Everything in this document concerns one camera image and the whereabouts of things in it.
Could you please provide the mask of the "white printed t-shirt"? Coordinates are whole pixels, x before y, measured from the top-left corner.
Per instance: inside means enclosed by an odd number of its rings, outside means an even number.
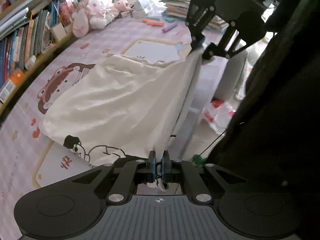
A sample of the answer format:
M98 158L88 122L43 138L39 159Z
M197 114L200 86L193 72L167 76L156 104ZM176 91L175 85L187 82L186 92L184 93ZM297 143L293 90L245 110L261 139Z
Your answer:
M167 63L109 53L54 101L40 131L93 166L150 152L160 161L187 117L203 52Z

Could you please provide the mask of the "purple highlighter pen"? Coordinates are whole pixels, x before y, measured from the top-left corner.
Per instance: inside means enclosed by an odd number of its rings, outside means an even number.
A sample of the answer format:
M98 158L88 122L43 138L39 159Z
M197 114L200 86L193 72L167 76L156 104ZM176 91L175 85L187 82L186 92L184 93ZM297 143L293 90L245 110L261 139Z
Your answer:
M178 24L175 22L165 28L162 29L162 33L167 33L169 31L171 31L172 29L176 28L178 26Z

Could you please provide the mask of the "orange highlighter pen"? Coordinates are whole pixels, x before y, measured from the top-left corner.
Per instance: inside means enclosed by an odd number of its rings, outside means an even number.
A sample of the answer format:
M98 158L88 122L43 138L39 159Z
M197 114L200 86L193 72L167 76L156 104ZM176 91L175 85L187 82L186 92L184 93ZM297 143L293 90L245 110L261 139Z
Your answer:
M143 18L142 22L145 23L146 25L150 25L150 26L154 26L154 27L163 27L164 26L164 22L152 20L152 19L147 19L147 18Z

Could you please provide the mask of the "white red plastic bag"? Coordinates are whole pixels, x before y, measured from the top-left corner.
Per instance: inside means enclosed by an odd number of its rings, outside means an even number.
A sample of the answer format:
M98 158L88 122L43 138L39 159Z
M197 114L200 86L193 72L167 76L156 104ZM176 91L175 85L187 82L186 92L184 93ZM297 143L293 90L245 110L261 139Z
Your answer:
M227 129L234 113L234 108L228 102L213 100L204 107L203 119L216 134L221 135Z

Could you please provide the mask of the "pink white plush toy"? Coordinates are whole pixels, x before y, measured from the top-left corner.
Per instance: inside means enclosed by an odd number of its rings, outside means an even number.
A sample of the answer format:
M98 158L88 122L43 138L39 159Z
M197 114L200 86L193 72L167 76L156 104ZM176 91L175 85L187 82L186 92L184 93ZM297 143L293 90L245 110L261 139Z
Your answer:
M77 38L83 37L92 29L104 29L121 12L130 10L128 0L82 0L72 14L72 32Z

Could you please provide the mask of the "pink checkered desk mat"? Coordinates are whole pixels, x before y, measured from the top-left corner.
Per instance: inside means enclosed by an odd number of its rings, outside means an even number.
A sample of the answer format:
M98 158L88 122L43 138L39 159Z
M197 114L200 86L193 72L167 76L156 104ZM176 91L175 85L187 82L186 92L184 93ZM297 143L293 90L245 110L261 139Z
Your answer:
M93 167L39 130L44 114L72 87L80 87L91 68L108 53L150 62L186 57L190 32L181 21L164 33L131 17L110 23L76 40L23 91L1 125L1 239L18 239L14 206L25 194Z

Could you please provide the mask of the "white charger adapter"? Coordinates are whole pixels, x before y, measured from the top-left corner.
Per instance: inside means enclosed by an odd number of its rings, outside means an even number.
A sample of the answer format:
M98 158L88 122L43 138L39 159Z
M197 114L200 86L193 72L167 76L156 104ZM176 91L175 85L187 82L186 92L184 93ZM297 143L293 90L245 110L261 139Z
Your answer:
M26 62L25 68L26 68L27 70L30 70L30 69L32 69L32 68L35 66L35 63L36 63L36 56L33 55L33 56L31 56L31 57L28 59L28 61Z

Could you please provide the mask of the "white orange box lying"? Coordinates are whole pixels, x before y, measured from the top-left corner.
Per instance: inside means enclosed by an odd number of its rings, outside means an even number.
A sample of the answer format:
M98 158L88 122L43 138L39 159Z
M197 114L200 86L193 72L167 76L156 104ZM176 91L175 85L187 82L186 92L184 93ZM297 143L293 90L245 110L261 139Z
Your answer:
M23 80L24 73L18 69L12 76L10 76L7 81L5 81L4 85L1 87L0 92L0 101L1 103L5 103L11 92L14 90L14 88L17 87L17 85Z

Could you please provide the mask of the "row of books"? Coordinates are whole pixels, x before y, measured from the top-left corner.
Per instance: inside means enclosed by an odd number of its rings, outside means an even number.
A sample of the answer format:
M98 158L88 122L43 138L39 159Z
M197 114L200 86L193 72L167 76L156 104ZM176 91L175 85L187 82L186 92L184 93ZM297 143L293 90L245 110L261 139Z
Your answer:
M71 32L73 4L66 0L45 1L39 8L28 7L1 25L1 85L28 59L45 54Z

